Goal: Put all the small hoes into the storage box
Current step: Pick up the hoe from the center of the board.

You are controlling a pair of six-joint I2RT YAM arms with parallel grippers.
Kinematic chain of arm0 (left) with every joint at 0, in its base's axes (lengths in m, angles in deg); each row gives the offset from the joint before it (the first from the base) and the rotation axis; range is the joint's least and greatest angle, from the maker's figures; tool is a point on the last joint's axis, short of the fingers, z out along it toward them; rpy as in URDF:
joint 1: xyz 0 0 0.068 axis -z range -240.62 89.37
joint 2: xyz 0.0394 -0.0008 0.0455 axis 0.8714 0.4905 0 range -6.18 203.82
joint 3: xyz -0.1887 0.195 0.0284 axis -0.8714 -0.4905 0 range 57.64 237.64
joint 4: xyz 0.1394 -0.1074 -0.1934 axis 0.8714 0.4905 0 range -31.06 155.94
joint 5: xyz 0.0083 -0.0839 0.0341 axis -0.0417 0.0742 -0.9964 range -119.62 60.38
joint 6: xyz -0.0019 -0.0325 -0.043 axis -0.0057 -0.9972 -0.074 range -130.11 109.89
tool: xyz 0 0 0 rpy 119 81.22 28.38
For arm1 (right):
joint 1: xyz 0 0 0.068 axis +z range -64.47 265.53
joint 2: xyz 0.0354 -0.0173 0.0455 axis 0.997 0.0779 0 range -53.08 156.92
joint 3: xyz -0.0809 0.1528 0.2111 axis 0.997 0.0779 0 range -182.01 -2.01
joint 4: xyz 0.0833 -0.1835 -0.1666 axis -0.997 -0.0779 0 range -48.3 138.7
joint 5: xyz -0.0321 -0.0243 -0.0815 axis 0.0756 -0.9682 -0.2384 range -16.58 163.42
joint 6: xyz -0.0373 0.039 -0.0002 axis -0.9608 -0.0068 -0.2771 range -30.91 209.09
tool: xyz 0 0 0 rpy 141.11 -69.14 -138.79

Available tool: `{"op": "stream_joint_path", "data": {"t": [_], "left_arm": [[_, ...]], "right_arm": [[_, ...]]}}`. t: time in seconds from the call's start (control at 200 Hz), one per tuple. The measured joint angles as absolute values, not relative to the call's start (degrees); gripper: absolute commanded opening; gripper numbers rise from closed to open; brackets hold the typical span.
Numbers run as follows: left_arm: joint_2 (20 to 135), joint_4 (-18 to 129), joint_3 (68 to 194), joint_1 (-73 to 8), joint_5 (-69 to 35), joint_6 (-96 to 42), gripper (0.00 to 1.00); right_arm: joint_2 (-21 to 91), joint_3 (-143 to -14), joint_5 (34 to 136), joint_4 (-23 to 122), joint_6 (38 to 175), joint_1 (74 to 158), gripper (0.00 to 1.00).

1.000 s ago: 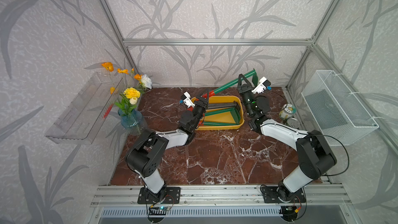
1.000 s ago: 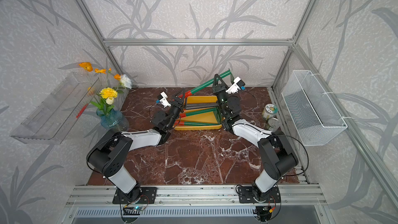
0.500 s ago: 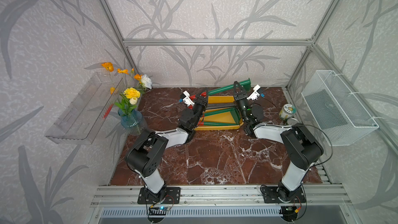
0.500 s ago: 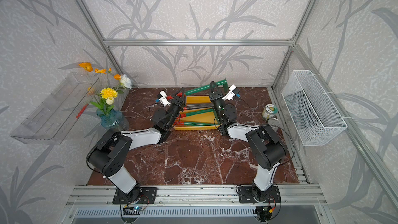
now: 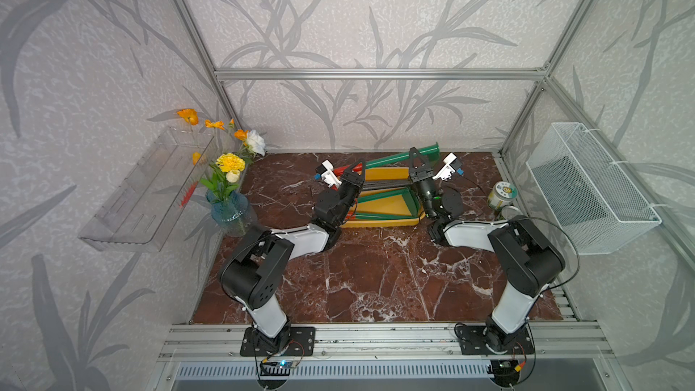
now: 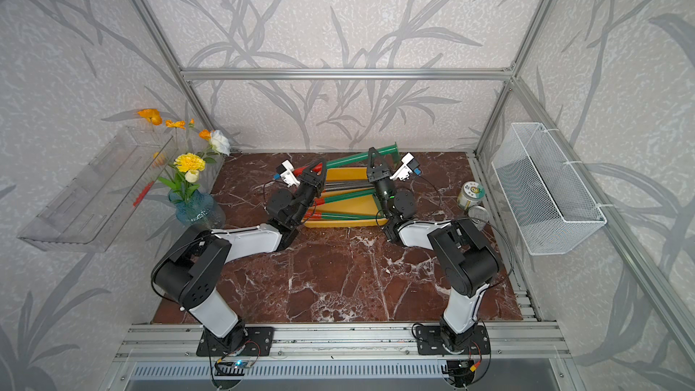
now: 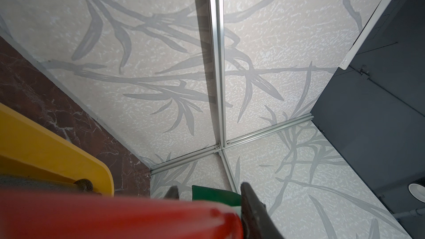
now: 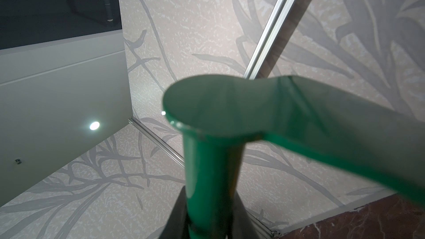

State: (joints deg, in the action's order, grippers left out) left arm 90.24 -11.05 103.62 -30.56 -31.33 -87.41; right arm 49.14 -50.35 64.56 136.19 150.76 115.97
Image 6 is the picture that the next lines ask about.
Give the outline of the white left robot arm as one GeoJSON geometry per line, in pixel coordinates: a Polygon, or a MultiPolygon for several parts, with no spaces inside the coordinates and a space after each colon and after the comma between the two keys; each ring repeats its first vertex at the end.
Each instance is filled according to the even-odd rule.
{"type": "Polygon", "coordinates": [[[229,307],[216,286],[226,264],[289,247],[309,220],[307,212],[324,189],[328,172],[325,159],[304,168],[296,190],[281,189],[271,196],[265,224],[233,230],[190,226],[155,265],[153,289],[168,296],[204,326],[204,330],[230,350],[246,341],[243,321],[229,307]]]}

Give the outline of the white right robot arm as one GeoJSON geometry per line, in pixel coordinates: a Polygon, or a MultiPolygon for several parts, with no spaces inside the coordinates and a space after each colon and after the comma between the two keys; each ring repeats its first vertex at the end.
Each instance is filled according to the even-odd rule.
{"type": "Polygon", "coordinates": [[[501,257],[469,218],[442,222],[414,219],[414,193],[398,188],[396,181],[421,174],[419,162],[410,153],[392,170],[376,148],[367,152],[367,181],[376,191],[378,215],[387,220],[382,228],[387,240],[434,251],[451,286],[440,329],[450,351],[458,351],[473,333],[483,295],[501,270],[501,257]]]}

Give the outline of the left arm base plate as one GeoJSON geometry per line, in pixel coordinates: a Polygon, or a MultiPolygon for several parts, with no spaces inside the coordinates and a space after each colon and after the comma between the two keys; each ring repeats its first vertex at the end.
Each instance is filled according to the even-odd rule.
{"type": "Polygon", "coordinates": [[[209,329],[204,328],[195,354],[201,358],[268,357],[274,332],[274,327],[238,325],[225,337],[217,337],[209,329]]]}

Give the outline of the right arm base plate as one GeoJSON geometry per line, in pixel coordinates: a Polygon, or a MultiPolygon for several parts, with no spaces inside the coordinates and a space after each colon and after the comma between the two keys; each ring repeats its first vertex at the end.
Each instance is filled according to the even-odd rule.
{"type": "Polygon", "coordinates": [[[411,333],[419,355],[490,355],[490,337],[481,323],[474,323],[463,333],[455,333],[445,324],[425,325],[416,322],[411,333]]]}

